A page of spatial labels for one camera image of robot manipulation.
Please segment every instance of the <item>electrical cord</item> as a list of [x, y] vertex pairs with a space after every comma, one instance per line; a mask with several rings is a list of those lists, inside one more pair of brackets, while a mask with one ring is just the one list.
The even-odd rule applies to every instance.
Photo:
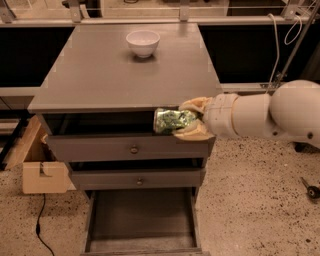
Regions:
[[48, 248], [48, 250], [51, 252], [52, 256], [54, 256], [54, 252], [52, 251], [52, 249], [42, 240], [42, 238], [40, 237], [40, 217], [42, 215], [42, 212], [43, 212], [43, 209], [46, 205], [46, 194], [43, 194], [43, 205], [42, 205], [42, 208], [41, 208], [41, 211], [39, 213], [39, 216], [38, 216], [38, 220], [37, 220], [37, 225], [36, 225], [36, 234], [39, 238], [39, 240], [41, 241], [41, 243]]
[[[312, 1], [312, 3], [308, 6], [307, 10], [304, 11], [304, 13], [301, 15], [301, 17], [303, 17], [305, 14], [308, 13], [308, 11], [310, 10], [310, 8], [313, 7], [313, 5], [316, 3], [316, 0]], [[284, 38], [284, 44], [285, 45], [290, 45], [292, 44], [297, 38], [298, 36], [300, 35], [301, 33], [301, 30], [302, 30], [302, 20], [300, 18], [300, 16], [296, 15], [296, 17], [298, 18], [298, 20], [292, 25], [292, 27], [290, 28], [290, 30], [288, 31], [288, 33], [286, 34], [286, 37]], [[300, 24], [299, 26], [299, 31], [297, 32], [297, 34], [295, 35], [295, 37], [290, 41], [288, 42], [288, 36], [289, 34], [291, 33], [292, 29], [298, 24]]]
[[269, 13], [268, 16], [273, 20], [274, 36], [275, 36], [275, 39], [276, 39], [276, 48], [277, 48], [277, 59], [276, 59], [276, 63], [273, 66], [273, 70], [272, 70], [272, 73], [271, 73], [271, 76], [270, 76], [270, 79], [269, 79], [268, 88], [266, 90], [266, 93], [268, 93], [268, 91], [269, 91], [269, 89], [271, 87], [271, 82], [272, 82], [274, 73], [276, 71], [276, 68], [278, 66], [278, 62], [279, 62], [279, 59], [280, 59], [280, 47], [279, 47], [278, 29], [277, 29], [276, 19], [274, 18], [274, 16], [271, 13]]
[[296, 15], [296, 17], [298, 18], [299, 23], [300, 23], [299, 31], [297, 32], [297, 34], [295, 35], [295, 37], [294, 37], [290, 42], [288, 42], [288, 36], [290, 35], [292, 29], [298, 24], [298, 21], [296, 21], [296, 22], [293, 24], [293, 26], [290, 28], [290, 30], [288, 31], [288, 33], [286, 34], [286, 37], [284, 38], [284, 44], [285, 44], [285, 45], [292, 44], [292, 43], [298, 38], [298, 36], [300, 35], [300, 32], [301, 32], [301, 30], [302, 30], [302, 20], [301, 20], [300, 16]]

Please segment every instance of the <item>metal frame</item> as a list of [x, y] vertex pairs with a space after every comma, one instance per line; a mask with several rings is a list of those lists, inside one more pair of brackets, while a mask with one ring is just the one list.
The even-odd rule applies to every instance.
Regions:
[[[0, 16], [2, 22], [0, 27], [65, 27], [78, 24], [144, 24], [144, 23], [177, 23], [191, 22], [199, 25], [269, 25], [272, 21], [267, 16], [216, 16], [216, 17], [197, 17], [192, 18], [189, 15], [190, 0], [180, 0], [180, 12], [177, 18], [84, 18], [85, 7], [80, 6], [79, 0], [67, 0], [70, 9], [71, 19], [17, 19], [10, 10], [6, 0], [0, 0]], [[282, 14], [276, 17], [277, 24], [293, 24], [296, 12], [299, 12], [299, 0], [287, 0], [287, 5]], [[301, 17], [303, 22], [307, 22], [308, 17]]]
[[296, 53], [297, 53], [297, 51], [298, 51], [298, 49], [299, 49], [304, 37], [306, 36], [306, 34], [307, 34], [308, 30], [309, 30], [309, 27], [313, 23], [313, 20], [315, 19], [316, 15], [318, 13], [319, 8], [320, 8], [320, 0], [317, 1], [317, 3], [315, 5], [315, 7], [314, 7], [309, 19], [308, 19], [308, 22], [305, 25], [305, 27], [303, 28], [303, 30], [302, 30], [299, 38], [298, 38], [298, 41], [296, 42], [296, 44], [295, 44], [295, 46], [294, 46], [294, 48], [293, 48], [293, 50], [292, 50], [292, 52], [291, 52], [291, 54], [290, 54], [290, 56], [289, 56], [289, 58], [287, 60], [282, 72], [277, 76], [277, 78], [275, 80], [275, 85], [274, 85], [276, 88], [278, 88], [280, 86], [282, 79], [285, 77], [293, 58], [295, 57], [295, 55], [296, 55]]

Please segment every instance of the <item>metal rod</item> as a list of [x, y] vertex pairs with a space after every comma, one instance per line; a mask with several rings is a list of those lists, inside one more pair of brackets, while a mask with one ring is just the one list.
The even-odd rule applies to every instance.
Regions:
[[319, 6], [320, 6], [320, 0], [317, 1], [317, 3], [316, 3], [316, 5], [315, 5], [315, 7], [314, 7], [314, 9], [313, 9], [313, 11], [312, 11], [309, 19], [308, 19], [308, 22], [307, 22], [307, 24], [305, 25], [305, 27], [303, 28], [303, 30], [302, 30], [302, 32], [301, 32], [301, 35], [300, 35], [300, 37], [298, 38], [298, 41], [297, 41], [296, 45], [294, 46], [294, 48], [293, 48], [293, 50], [292, 50], [292, 52], [291, 52], [291, 54], [290, 54], [290, 56], [289, 56], [289, 58], [288, 58], [288, 60], [287, 60], [287, 62], [286, 62], [286, 64], [285, 64], [282, 72], [281, 72], [280, 75], [277, 77], [277, 80], [275, 81], [275, 82], [276, 82], [276, 83], [275, 83], [275, 86], [276, 86], [276, 87], [278, 87], [278, 86], [280, 85], [283, 77], [286, 75], [286, 73], [287, 73], [287, 71], [288, 71], [288, 68], [289, 68], [289, 66], [290, 66], [293, 58], [295, 57], [295, 55], [296, 55], [296, 53], [297, 53], [297, 51], [298, 51], [298, 49], [299, 49], [299, 47], [300, 47], [300, 45], [301, 45], [304, 37], [306, 36], [306, 34], [307, 34], [308, 30], [309, 30], [309, 27], [311, 26], [314, 18], [316, 17], [316, 15], [317, 15], [317, 13], [318, 13]]
[[[294, 21], [286, 20], [281, 16], [275, 16], [277, 24], [293, 24]], [[306, 23], [308, 17], [301, 17], [302, 22]], [[221, 16], [221, 17], [205, 17], [205, 18], [189, 18], [189, 23], [198, 23], [199, 25], [271, 25], [272, 20], [267, 16]], [[71, 19], [16, 19], [10, 24], [2, 23], [0, 27], [73, 27], [75, 25], [98, 25], [98, 24], [152, 24], [152, 23], [180, 23], [179, 18], [150, 18], [150, 19], [82, 19], [81, 23], [73, 23]]]

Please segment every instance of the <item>bottom drawer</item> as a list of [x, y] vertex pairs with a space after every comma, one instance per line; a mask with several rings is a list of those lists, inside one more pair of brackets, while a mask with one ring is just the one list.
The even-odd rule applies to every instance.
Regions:
[[90, 208], [81, 255], [202, 253], [191, 188], [95, 191]]

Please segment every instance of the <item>white bowl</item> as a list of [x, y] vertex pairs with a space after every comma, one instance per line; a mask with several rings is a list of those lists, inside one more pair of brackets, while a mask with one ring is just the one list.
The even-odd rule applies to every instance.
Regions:
[[139, 30], [127, 35], [129, 48], [140, 58], [151, 56], [157, 49], [160, 36], [149, 30]]

